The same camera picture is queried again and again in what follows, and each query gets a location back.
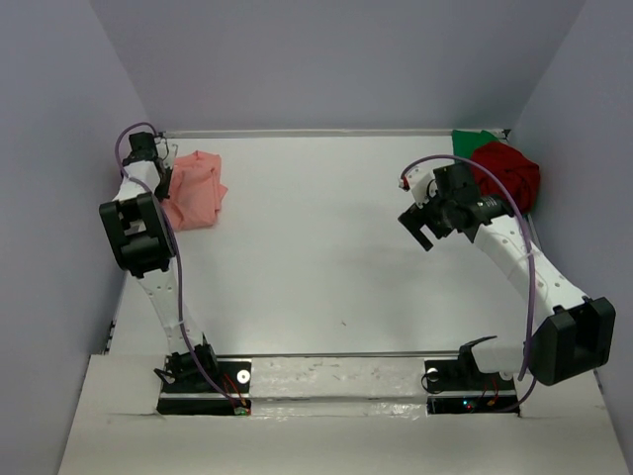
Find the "pink t shirt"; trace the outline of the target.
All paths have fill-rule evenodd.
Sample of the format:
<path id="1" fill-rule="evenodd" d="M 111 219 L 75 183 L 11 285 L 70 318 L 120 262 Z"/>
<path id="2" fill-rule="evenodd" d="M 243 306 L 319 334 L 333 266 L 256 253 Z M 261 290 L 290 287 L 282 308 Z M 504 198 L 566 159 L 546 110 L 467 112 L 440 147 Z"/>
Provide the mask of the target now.
<path id="1" fill-rule="evenodd" d="M 196 150 L 175 159 L 169 196 L 162 207 L 175 232 L 210 228 L 218 220 L 227 188 L 222 158 Z"/>

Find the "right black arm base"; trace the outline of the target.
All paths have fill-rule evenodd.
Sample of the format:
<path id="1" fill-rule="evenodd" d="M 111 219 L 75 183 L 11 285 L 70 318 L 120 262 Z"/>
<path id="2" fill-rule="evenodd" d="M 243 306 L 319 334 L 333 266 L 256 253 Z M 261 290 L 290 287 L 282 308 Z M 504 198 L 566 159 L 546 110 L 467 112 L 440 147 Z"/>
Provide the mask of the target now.
<path id="1" fill-rule="evenodd" d="M 425 360 L 420 385 L 430 416 L 492 414 L 518 402 L 512 380 L 498 373 L 469 373 L 457 359 Z"/>

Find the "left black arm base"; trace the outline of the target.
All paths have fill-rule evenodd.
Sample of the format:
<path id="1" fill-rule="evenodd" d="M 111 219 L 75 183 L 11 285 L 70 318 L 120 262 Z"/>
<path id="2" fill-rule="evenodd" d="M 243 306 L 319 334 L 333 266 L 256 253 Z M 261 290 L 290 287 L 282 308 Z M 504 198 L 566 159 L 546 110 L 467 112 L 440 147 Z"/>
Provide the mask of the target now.
<path id="1" fill-rule="evenodd" d="M 219 369 L 214 377 L 217 390 L 197 369 L 188 380 L 176 381 L 169 372 L 156 368 L 154 374 L 160 380 L 156 410 L 163 416 L 250 416 L 252 360 L 220 358 Z"/>

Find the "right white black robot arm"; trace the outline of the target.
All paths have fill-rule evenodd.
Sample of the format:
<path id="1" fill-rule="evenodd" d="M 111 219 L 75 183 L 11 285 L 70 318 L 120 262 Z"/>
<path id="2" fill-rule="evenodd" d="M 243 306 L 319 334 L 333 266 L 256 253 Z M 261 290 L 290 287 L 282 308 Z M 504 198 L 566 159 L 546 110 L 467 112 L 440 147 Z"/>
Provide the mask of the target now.
<path id="1" fill-rule="evenodd" d="M 526 304 L 525 335 L 505 342 L 495 334 L 465 343 L 455 364 L 457 380 L 477 388 L 491 374 L 553 386 L 604 366 L 610 356 L 616 311 L 574 285 L 533 242 L 507 188 L 485 195 L 467 158 L 445 156 L 425 172 L 418 159 L 401 172 L 399 186 L 413 203 L 400 223 L 425 249 L 453 233 L 465 236 L 500 270 Z"/>

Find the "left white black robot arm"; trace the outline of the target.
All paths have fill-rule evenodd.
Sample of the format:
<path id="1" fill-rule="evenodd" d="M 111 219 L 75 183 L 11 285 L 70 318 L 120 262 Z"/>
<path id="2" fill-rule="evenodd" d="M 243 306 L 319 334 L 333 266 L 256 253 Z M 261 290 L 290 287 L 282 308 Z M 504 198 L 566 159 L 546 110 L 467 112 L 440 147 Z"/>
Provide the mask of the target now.
<path id="1" fill-rule="evenodd" d="M 148 122 L 120 133 L 115 160 L 122 182 L 99 216 L 117 264 L 143 289 L 165 333 L 168 356 L 158 377 L 166 385 L 220 394 L 217 357 L 184 304 L 181 256 L 162 207 L 173 166 L 159 153 L 159 139 Z"/>

